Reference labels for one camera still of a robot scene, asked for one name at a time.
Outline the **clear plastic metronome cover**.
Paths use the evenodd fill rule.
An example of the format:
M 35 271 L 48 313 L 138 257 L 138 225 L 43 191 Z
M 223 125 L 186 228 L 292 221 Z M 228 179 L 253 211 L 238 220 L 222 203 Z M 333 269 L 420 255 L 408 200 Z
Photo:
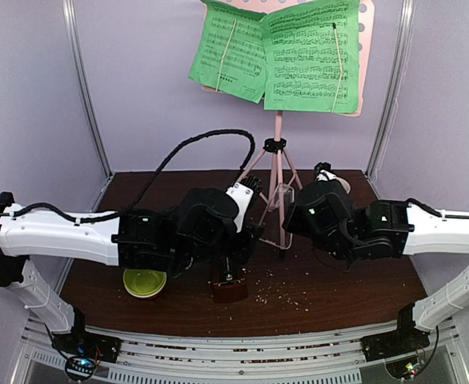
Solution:
M 259 219 L 264 227 L 260 241 L 285 251 L 291 248 L 293 235 L 283 228 L 287 209 L 295 200 L 295 190 L 286 183 L 279 183 L 268 198 L 268 202 Z

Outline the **brown wooden metronome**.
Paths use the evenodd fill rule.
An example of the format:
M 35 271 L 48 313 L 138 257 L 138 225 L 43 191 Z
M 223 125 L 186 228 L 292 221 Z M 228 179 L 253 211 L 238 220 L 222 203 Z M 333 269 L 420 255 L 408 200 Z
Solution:
M 229 304 L 248 297 L 245 272 L 228 257 L 211 263 L 209 285 L 214 303 Z

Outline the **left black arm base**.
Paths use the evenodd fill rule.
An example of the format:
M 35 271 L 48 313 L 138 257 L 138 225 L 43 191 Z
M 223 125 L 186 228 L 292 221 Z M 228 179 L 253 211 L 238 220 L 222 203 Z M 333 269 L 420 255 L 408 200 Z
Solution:
M 104 334 L 96 334 L 86 330 L 85 315 L 73 308 L 74 320 L 68 331 L 55 333 L 54 346 L 68 354 L 76 354 L 86 358 L 98 358 L 101 362 L 116 363 L 121 347 L 121 340 Z

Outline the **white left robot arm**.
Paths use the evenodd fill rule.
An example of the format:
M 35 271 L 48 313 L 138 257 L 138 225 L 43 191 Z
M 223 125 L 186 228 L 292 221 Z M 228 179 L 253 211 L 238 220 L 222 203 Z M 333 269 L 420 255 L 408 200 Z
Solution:
M 131 270 L 179 275 L 196 262 L 228 258 L 245 264 L 263 228 L 246 219 L 251 188 L 193 188 L 162 211 L 128 209 L 68 214 L 49 203 L 21 206 L 0 194 L 0 287 L 13 290 L 24 306 L 61 334 L 76 355 L 94 346 L 81 328 L 81 314 L 42 279 L 34 255 L 76 258 Z

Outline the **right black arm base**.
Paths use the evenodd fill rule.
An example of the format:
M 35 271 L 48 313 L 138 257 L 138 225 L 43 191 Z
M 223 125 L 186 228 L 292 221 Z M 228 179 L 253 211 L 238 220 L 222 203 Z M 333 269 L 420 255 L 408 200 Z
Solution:
M 413 319 L 414 306 L 414 304 L 409 304 L 399 311 L 394 330 L 361 338 L 362 350 L 367 362 L 415 352 L 419 346 L 430 345 L 430 332 L 416 328 Z

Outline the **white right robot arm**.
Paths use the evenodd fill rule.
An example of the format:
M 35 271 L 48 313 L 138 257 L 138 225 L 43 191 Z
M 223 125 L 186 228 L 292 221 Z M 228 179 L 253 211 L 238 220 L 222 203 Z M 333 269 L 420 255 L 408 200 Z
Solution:
M 436 210 L 414 198 L 375 200 L 357 208 L 334 179 L 303 187 L 287 209 L 283 229 L 310 239 L 314 248 L 347 265 L 420 254 L 469 254 L 469 212 Z M 389 347 L 407 352 L 419 332 L 433 331 L 468 305 L 469 264 L 443 288 L 400 310 Z

